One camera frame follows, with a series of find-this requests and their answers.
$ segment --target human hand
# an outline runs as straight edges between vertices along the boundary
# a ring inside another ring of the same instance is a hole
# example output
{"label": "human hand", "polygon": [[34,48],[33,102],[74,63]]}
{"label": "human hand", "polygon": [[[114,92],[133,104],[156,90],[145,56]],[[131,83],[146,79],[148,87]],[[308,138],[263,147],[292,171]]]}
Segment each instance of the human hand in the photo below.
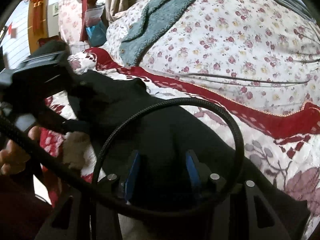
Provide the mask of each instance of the human hand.
{"label": "human hand", "polygon": [[[35,126],[30,129],[28,136],[32,140],[39,141],[40,128]],[[26,167],[26,162],[30,156],[14,141],[9,140],[5,149],[0,151],[1,174],[12,175],[22,172]]]}

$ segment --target wall picture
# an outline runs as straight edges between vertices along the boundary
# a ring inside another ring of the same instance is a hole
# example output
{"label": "wall picture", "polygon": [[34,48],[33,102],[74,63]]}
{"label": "wall picture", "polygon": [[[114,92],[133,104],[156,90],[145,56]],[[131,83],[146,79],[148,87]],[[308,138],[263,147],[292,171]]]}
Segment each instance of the wall picture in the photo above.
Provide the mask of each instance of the wall picture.
{"label": "wall picture", "polygon": [[53,6],[52,6],[52,16],[56,16],[59,14],[59,3],[55,3]]}

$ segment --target metal screw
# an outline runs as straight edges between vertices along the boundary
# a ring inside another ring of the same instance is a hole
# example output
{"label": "metal screw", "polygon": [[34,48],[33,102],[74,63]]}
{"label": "metal screw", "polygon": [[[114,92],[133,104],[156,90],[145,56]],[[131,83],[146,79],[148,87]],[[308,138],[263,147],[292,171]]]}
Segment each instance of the metal screw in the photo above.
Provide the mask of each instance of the metal screw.
{"label": "metal screw", "polygon": [[252,180],[247,180],[245,183],[247,184],[248,187],[254,187],[255,185]]}
{"label": "metal screw", "polygon": [[116,174],[109,174],[108,176],[107,176],[107,179],[108,180],[115,180],[117,178],[117,175]]}
{"label": "metal screw", "polygon": [[211,179],[214,179],[214,180],[217,180],[217,179],[220,179],[220,176],[219,176],[219,174],[217,174],[217,173],[212,173],[212,174],[210,175],[210,178],[211,178]]}

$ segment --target clear plastic bag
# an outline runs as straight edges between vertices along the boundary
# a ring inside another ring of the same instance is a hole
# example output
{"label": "clear plastic bag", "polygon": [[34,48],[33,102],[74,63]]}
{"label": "clear plastic bag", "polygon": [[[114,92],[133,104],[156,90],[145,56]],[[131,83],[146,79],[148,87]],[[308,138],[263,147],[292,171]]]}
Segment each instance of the clear plastic bag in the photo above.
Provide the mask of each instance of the clear plastic bag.
{"label": "clear plastic bag", "polygon": [[84,24],[86,27],[97,25],[101,21],[104,7],[88,9],[84,13]]}

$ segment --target floral bedsheet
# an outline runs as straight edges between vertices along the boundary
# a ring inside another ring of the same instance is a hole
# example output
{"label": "floral bedsheet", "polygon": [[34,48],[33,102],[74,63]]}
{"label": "floral bedsheet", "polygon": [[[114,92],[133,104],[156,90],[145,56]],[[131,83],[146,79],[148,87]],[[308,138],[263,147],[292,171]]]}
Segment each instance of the floral bedsheet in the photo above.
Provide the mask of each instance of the floral bedsheet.
{"label": "floral bedsheet", "polygon": [[[121,66],[121,40],[148,1],[108,28],[103,48]],[[320,102],[319,37],[318,26],[273,0],[196,0],[140,66],[254,109],[289,114],[306,100]]]}
{"label": "floral bedsheet", "polygon": [[[265,113],[232,101],[207,88],[151,74],[142,67],[121,68],[101,48],[90,48],[72,55],[69,62],[77,74],[92,69],[114,79],[128,80],[139,77],[145,82],[148,93],[155,97],[198,97],[226,108],[243,134],[245,156],[275,187],[297,200],[308,201],[311,217],[303,239],[311,235],[320,221],[320,107],[306,101],[295,113]],[[47,105],[68,119],[75,118],[65,93],[48,98]],[[234,147],[232,134],[222,119],[202,108],[184,108],[211,127],[228,145]],[[80,170],[81,177],[88,182],[91,181],[96,157],[86,135],[71,133],[62,136],[43,129],[41,137],[41,146],[47,152],[60,158],[70,168]],[[54,174],[48,170],[44,171],[49,196],[54,204],[63,186]],[[119,218],[124,239],[157,239],[139,221],[121,215]]]}

